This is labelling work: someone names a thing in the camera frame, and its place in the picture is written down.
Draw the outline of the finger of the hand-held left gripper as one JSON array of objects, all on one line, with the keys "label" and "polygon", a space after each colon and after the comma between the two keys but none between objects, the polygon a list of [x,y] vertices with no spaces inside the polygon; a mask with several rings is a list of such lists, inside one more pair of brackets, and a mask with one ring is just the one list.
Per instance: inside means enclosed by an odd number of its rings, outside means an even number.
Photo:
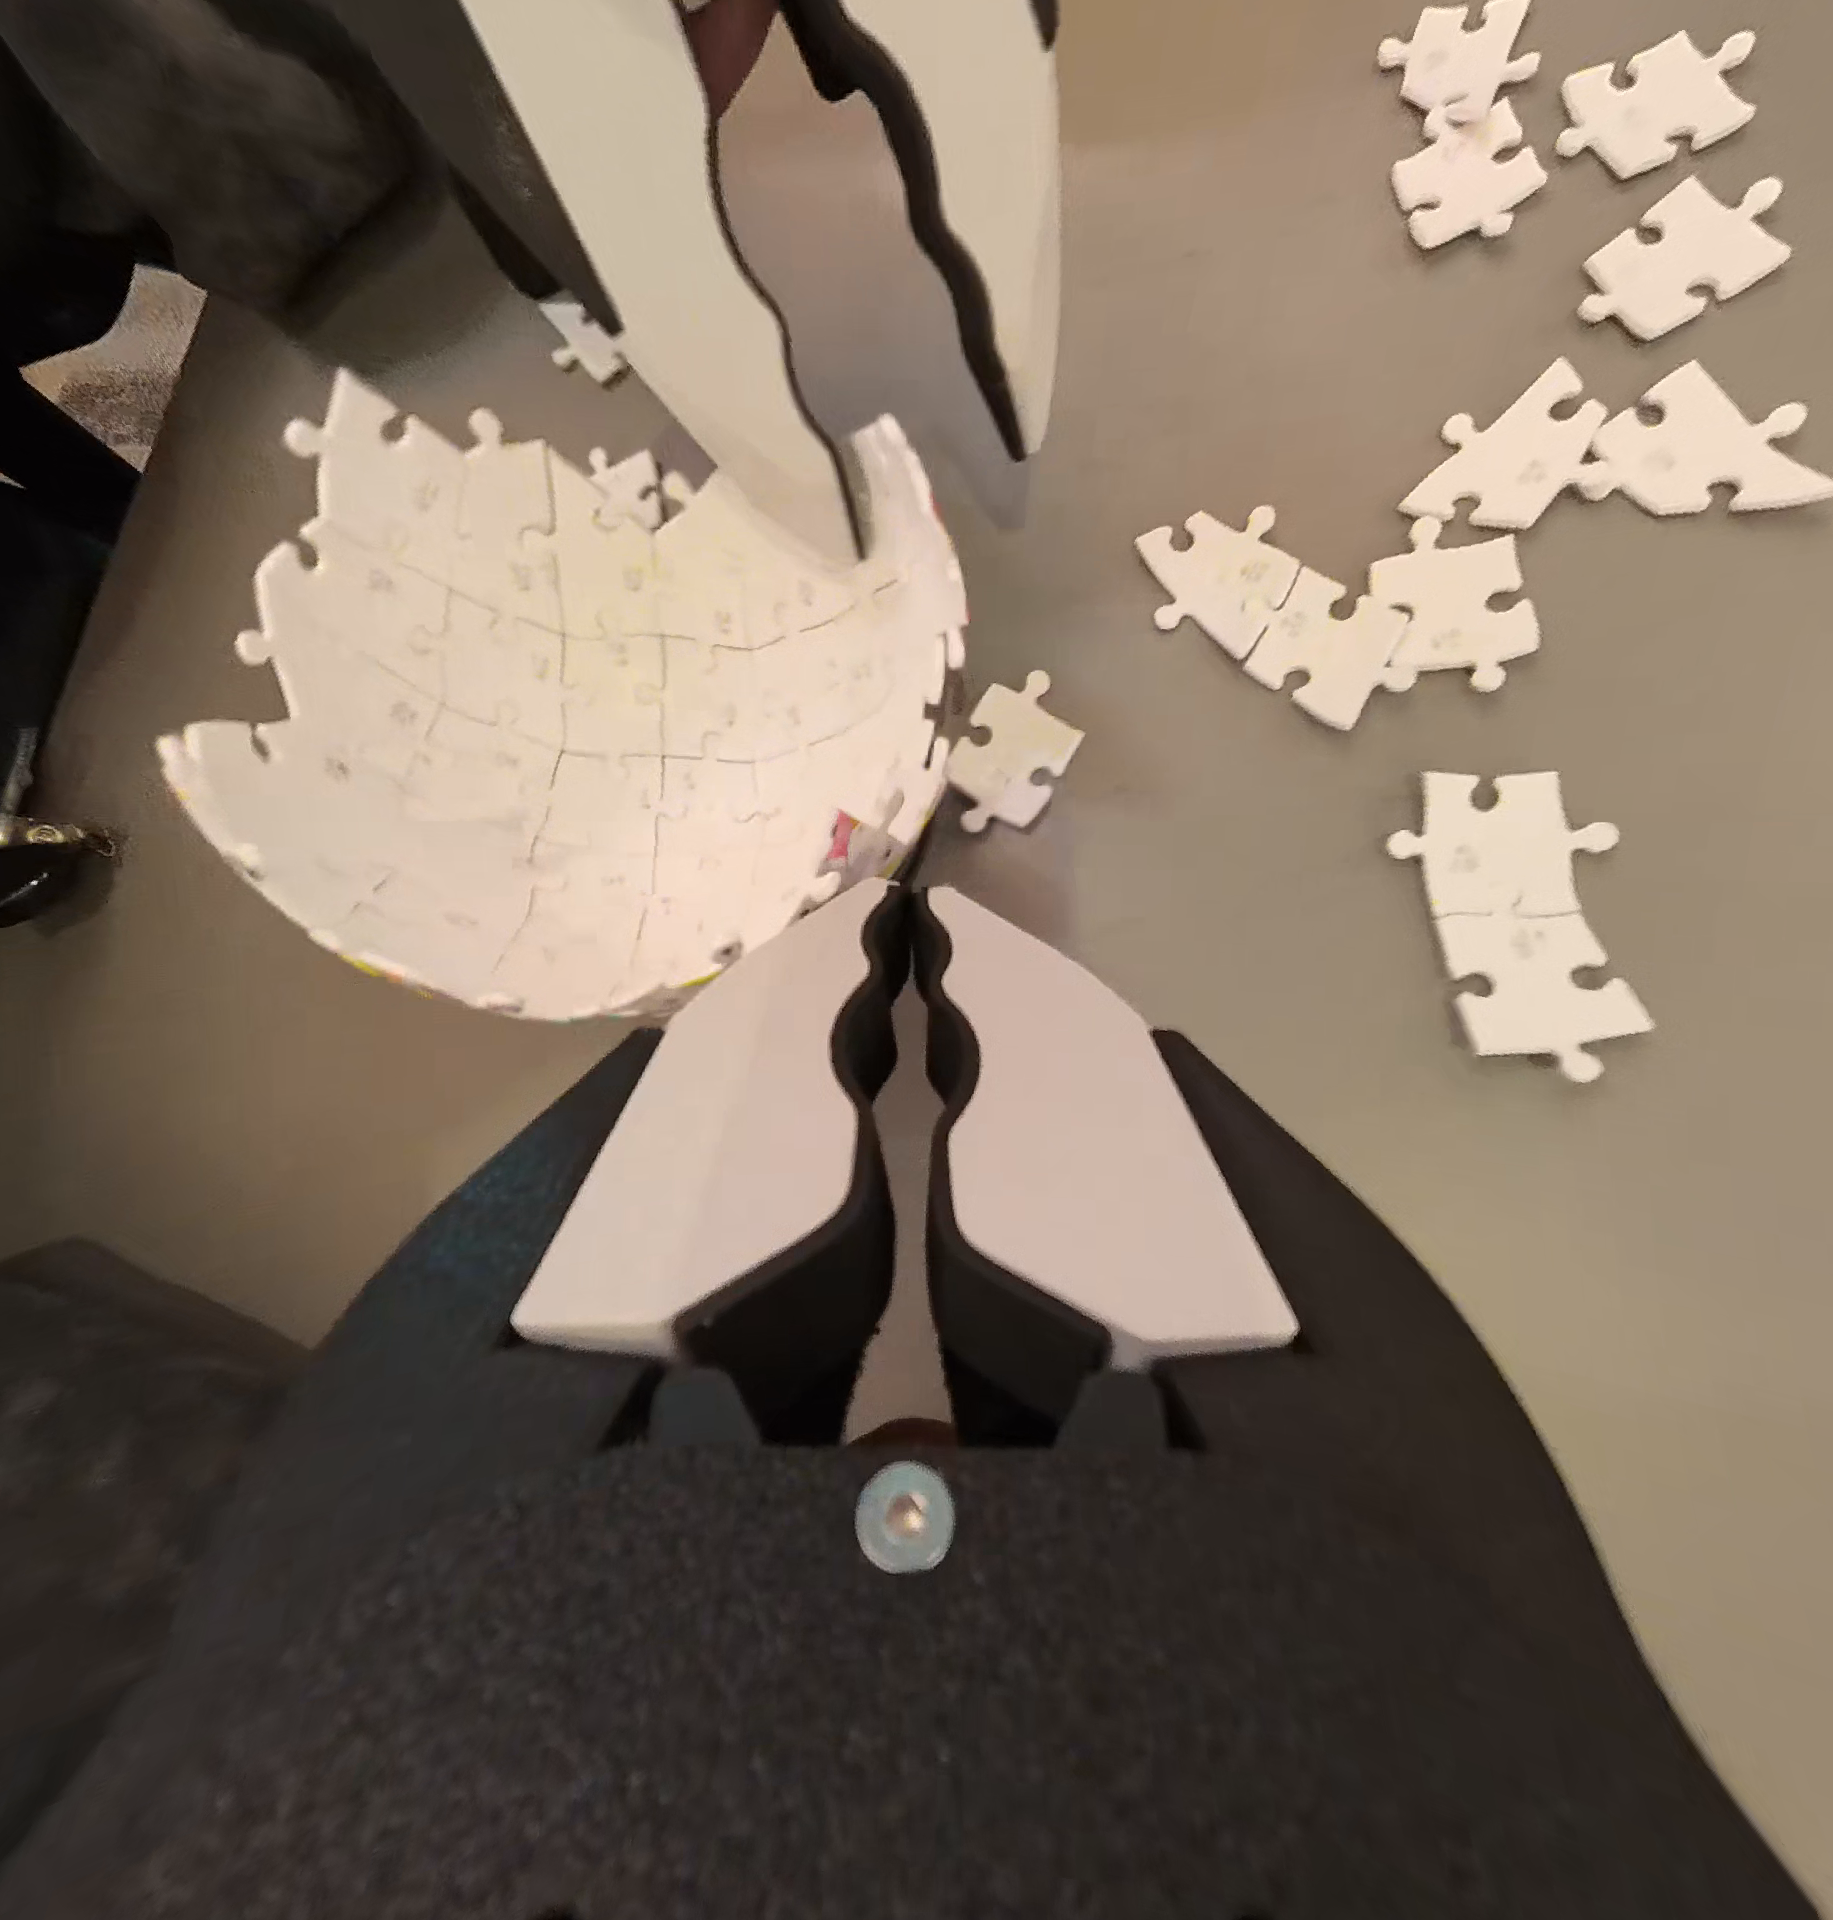
[{"label": "finger of the hand-held left gripper", "polygon": [[858,564],[867,512],[735,247],[682,9],[467,3],[464,14],[635,370],[762,516],[827,564]]},{"label": "finger of the hand-held left gripper", "polygon": [[885,160],[834,191],[813,367],[840,424],[891,400],[1001,532],[1023,525],[1061,317],[1060,5],[798,3],[785,23]]}]

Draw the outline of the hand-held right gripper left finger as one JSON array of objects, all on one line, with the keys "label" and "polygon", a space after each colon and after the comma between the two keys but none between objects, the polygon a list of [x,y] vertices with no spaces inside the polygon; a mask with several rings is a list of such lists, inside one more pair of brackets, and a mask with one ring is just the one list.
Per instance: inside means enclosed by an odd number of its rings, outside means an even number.
[{"label": "hand-held right gripper left finger", "polygon": [[840,1427],[894,1290],[874,1108],[906,907],[863,880],[662,1027],[513,1310],[522,1342],[718,1369],[762,1427]]}]

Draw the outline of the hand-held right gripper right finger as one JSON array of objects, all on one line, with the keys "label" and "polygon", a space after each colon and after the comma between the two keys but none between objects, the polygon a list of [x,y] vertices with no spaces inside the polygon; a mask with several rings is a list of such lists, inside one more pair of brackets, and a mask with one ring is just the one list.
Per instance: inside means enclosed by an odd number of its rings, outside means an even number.
[{"label": "hand-held right gripper right finger", "polygon": [[912,900],[910,954],[948,1365],[1058,1430],[1106,1376],[1290,1348],[1297,1314],[1147,1023],[954,888]]}]

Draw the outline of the single white puzzle piece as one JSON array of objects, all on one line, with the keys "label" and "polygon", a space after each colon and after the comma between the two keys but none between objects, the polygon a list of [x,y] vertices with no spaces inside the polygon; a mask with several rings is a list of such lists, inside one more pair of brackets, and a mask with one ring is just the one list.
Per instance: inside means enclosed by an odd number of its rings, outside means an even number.
[{"label": "single white puzzle piece", "polygon": [[559,369],[578,370],[603,388],[633,370],[617,337],[604,331],[572,296],[539,301],[539,313],[553,331],[551,360]]},{"label": "single white puzzle piece", "polygon": [[1069,770],[1085,734],[1045,700],[1053,678],[1036,669],[1018,688],[992,684],[951,745],[948,786],[962,802],[961,830],[980,836],[992,825],[1032,830]]}]

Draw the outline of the partly built white puzzle ball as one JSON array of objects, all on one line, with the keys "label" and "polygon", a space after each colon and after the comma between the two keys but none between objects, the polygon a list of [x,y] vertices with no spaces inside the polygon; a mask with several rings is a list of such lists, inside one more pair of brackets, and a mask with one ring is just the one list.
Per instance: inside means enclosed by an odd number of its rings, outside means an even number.
[{"label": "partly built white puzzle ball", "polygon": [[470,427],[350,369],[286,424],[315,509],[235,637],[283,714],[157,744],[233,874],[367,974],[558,1023],[673,1005],[891,874],[944,794],[969,624],[902,427],[852,441],[872,547],[846,569],[724,473]]}]

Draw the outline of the puzzle pieces group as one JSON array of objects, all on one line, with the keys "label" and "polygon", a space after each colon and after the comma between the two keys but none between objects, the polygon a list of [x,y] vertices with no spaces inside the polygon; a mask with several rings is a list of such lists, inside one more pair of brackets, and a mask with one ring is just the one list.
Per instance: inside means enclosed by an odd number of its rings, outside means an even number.
[{"label": "puzzle pieces group", "polygon": [[[1527,16],[1528,5],[1425,6],[1376,51],[1422,118],[1419,145],[1389,169],[1422,254],[1506,239],[1546,187],[1513,105],[1539,65],[1521,47]],[[1612,413],[1557,358],[1493,421],[1440,424],[1446,457],[1397,505],[1408,544],[1373,562],[1351,607],[1341,583],[1273,543],[1275,515],[1259,505],[1242,525],[1192,512],[1136,538],[1166,595],[1152,622],[1196,626],[1255,684],[1287,691],[1333,734],[1424,675],[1497,692],[1541,645],[1521,536],[1558,499],[1619,497],[1654,518],[1718,503],[1817,510],[1833,502],[1833,475],[1791,449],[1808,415],[1798,400],[1751,415],[1700,360]],[[1617,825],[1574,824],[1557,771],[1424,771],[1417,782],[1419,824],[1385,851],[1422,879],[1466,1048],[1598,1081],[1602,1045],[1654,1031],[1633,986],[1609,975],[1575,889],[1575,858],[1615,851]]]}]

